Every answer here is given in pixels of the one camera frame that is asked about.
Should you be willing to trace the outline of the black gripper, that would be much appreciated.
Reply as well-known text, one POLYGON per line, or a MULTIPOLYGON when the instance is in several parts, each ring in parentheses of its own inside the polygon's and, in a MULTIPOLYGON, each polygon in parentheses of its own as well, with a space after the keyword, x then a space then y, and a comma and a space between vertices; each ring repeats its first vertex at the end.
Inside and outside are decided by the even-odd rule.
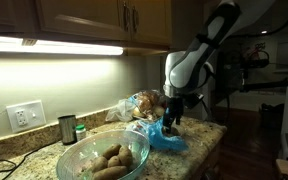
POLYGON ((166 112, 163 115, 163 128, 165 129, 165 132, 167 134, 171 133, 172 123, 174 121, 172 115, 175 115, 176 125, 180 125, 184 109, 194 108, 203 98, 204 96, 198 93, 168 98, 166 112))

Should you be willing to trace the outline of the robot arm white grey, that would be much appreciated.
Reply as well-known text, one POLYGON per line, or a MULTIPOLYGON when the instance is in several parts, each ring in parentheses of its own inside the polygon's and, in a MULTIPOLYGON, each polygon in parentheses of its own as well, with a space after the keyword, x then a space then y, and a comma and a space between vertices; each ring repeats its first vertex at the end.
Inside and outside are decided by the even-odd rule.
POLYGON ((186 98, 200 85, 204 64, 233 33, 255 23, 275 0, 221 0, 185 51, 167 55, 164 93, 167 109, 163 128, 170 134, 173 122, 180 124, 186 98))

